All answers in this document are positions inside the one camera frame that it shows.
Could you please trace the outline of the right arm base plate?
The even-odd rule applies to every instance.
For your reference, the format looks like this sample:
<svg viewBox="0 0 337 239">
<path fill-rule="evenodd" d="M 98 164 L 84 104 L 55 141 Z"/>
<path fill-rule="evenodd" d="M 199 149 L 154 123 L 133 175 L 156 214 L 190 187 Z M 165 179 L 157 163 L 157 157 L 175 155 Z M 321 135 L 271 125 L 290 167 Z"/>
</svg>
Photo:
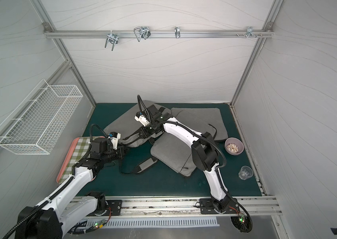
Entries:
<svg viewBox="0 0 337 239">
<path fill-rule="evenodd" d="M 195 203 L 194 207 L 199 209 L 202 215 L 241 214 L 237 201 L 231 200 L 229 197 L 222 201 L 214 198 L 201 198 Z"/>
</svg>

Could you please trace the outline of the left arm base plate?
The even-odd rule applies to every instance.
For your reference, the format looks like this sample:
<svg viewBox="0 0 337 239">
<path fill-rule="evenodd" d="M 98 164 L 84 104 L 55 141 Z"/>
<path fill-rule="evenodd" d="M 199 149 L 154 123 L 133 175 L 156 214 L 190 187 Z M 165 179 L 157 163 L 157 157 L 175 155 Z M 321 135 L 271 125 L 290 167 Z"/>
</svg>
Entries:
<svg viewBox="0 0 337 239">
<path fill-rule="evenodd" d="M 94 215 L 101 216 L 119 216 L 121 214 L 122 200 L 106 200 L 105 207 L 95 212 Z"/>
</svg>

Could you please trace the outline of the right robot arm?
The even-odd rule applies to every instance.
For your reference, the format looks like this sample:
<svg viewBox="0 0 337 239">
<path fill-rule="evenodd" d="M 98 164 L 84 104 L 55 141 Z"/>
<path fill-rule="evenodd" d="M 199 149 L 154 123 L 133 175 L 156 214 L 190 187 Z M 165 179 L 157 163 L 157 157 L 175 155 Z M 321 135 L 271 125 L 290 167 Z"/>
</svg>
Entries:
<svg viewBox="0 0 337 239">
<path fill-rule="evenodd" d="M 182 124 L 169 113 L 163 114 L 154 105 L 138 104 L 135 120 L 142 124 L 142 136 L 167 132 L 191 148 L 192 161 L 205 174 L 210 187 L 212 205 L 218 214 L 224 214 L 233 201 L 225 186 L 220 168 L 226 166 L 226 157 L 208 132 L 197 132 Z"/>
</svg>

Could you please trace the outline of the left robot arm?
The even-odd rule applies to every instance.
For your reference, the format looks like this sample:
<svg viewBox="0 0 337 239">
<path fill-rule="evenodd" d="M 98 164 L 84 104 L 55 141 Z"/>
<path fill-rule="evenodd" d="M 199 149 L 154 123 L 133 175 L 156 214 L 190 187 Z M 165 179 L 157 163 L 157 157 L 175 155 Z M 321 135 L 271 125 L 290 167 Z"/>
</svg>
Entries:
<svg viewBox="0 0 337 239">
<path fill-rule="evenodd" d="M 91 192 L 74 206 L 71 200 L 89 182 L 93 181 L 104 165 L 122 158 L 127 149 L 118 145 L 120 135 L 111 133 L 90 141 L 87 154 L 72 167 L 72 172 L 52 194 L 34 207 L 25 207 L 18 216 L 17 224 L 6 233 L 16 239 L 61 239 L 74 232 L 87 215 L 111 216 L 111 206 L 104 193 Z"/>
</svg>

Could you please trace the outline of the grey laptop bag with strap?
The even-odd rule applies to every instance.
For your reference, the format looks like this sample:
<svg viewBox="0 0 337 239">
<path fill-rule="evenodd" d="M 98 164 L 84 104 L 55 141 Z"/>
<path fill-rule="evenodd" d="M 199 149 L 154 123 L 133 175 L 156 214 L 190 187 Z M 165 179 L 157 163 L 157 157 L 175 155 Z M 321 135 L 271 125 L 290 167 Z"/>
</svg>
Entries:
<svg viewBox="0 0 337 239">
<path fill-rule="evenodd" d="M 135 120 L 136 114 L 140 111 L 139 105 L 131 107 L 128 111 L 110 123 L 104 131 L 109 134 L 116 132 L 121 134 L 121 139 L 118 143 L 130 148 L 136 148 L 145 142 L 154 144 L 156 139 L 162 135 L 162 132 L 154 133 L 152 136 L 142 138 L 139 134 L 140 128 L 143 126 L 139 121 Z"/>
</svg>

